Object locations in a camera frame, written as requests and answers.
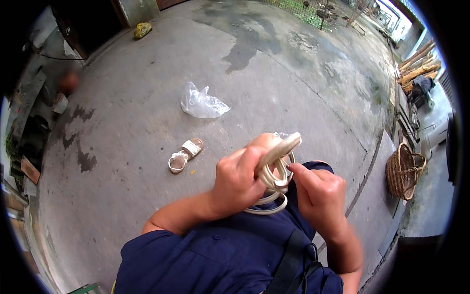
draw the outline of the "wire mesh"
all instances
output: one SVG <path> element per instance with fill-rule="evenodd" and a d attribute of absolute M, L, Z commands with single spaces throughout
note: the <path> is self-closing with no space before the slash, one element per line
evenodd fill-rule
<path fill-rule="evenodd" d="M 356 19 L 361 11 L 374 0 L 262 0 L 297 16 L 304 22 L 321 30 L 330 25 L 346 26 L 348 20 Z"/>

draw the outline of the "wicker basket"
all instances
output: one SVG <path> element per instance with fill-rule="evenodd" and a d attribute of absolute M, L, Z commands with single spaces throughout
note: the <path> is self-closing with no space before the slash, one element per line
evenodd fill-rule
<path fill-rule="evenodd" d="M 410 200 L 425 167 L 426 157 L 419 153 L 412 153 L 408 145 L 401 143 L 388 158 L 385 169 L 390 193 L 395 197 Z"/>

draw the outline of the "white sandal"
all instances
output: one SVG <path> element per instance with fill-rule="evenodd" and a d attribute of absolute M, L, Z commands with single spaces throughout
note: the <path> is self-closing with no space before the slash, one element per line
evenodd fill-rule
<path fill-rule="evenodd" d="M 187 140 L 181 146 L 181 150 L 177 153 L 173 153 L 168 160 L 170 171 L 174 174 L 181 172 L 186 164 L 188 164 L 188 161 L 199 154 L 202 149 L 204 149 L 204 142 L 201 139 L 193 138 Z"/>

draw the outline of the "right hand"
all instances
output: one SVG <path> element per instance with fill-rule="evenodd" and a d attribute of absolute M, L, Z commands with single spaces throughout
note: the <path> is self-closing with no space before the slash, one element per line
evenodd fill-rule
<path fill-rule="evenodd" d="M 334 240 L 348 226 L 343 213 L 346 181 L 331 172 L 309 170 L 300 163 L 288 165 L 294 173 L 300 214 L 325 241 Z"/>

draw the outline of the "cloth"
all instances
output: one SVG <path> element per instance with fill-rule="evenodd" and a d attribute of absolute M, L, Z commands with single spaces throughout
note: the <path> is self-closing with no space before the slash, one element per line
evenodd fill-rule
<path fill-rule="evenodd" d="M 318 161 L 304 166 L 333 172 L 329 165 Z M 157 230 L 127 242 L 121 250 L 115 293 L 265 291 L 294 229 L 305 233 L 305 246 L 315 235 L 298 210 L 294 181 L 289 183 L 286 196 L 286 208 L 274 215 L 241 212 L 198 226 L 186 236 Z M 326 267 L 316 269 L 306 280 L 310 294 L 343 292 L 342 279 Z"/>

